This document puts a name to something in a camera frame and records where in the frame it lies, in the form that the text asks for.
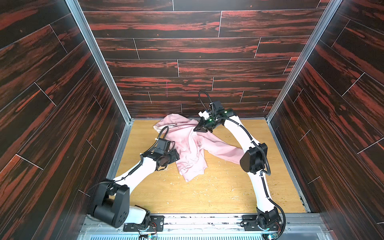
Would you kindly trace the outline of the pink zip-up jacket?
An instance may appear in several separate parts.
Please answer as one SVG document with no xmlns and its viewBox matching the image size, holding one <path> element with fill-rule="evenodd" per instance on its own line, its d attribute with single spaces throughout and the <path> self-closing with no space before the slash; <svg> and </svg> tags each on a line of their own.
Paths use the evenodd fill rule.
<svg viewBox="0 0 384 240">
<path fill-rule="evenodd" d="M 210 132 L 194 132 L 197 124 L 197 120 L 190 120 L 179 114 L 170 114 L 154 125 L 157 132 L 169 127 L 166 139 L 175 142 L 175 148 L 180 155 L 176 165 L 186 182 L 204 174 L 208 167 L 205 151 L 237 165 L 244 155 L 241 148 L 225 143 Z"/>
</svg>

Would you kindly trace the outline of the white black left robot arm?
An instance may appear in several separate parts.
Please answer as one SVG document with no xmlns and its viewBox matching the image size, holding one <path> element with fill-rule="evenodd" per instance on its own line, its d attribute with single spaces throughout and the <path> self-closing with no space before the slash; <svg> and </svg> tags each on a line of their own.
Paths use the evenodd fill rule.
<svg viewBox="0 0 384 240">
<path fill-rule="evenodd" d="M 180 160 L 175 149 L 169 151 L 155 150 L 147 155 L 141 154 L 140 161 L 127 173 L 114 180 L 105 179 L 93 186 L 87 214 L 114 228 L 123 224 L 145 223 L 147 210 L 136 208 L 134 214 L 130 213 L 130 196 L 133 190 L 150 174 L 165 170 L 169 164 Z"/>
</svg>

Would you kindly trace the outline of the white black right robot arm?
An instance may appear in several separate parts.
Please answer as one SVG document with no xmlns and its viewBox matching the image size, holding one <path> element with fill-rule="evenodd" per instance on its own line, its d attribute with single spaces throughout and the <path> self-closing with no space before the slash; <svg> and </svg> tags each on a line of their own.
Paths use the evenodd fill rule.
<svg viewBox="0 0 384 240">
<path fill-rule="evenodd" d="M 199 112 L 200 121 L 194 128 L 195 132 L 212 132 L 218 125 L 229 130 L 241 145 L 244 155 L 240 166 L 248 174 L 257 200 L 257 216 L 255 220 L 243 220 L 241 225 L 246 228 L 255 224 L 260 230 L 273 233 L 267 239 L 279 238 L 286 228 L 286 215 L 283 209 L 272 200 L 266 176 L 271 174 L 267 158 L 268 146 L 256 140 L 240 118 L 231 109 L 218 112 Z"/>
</svg>

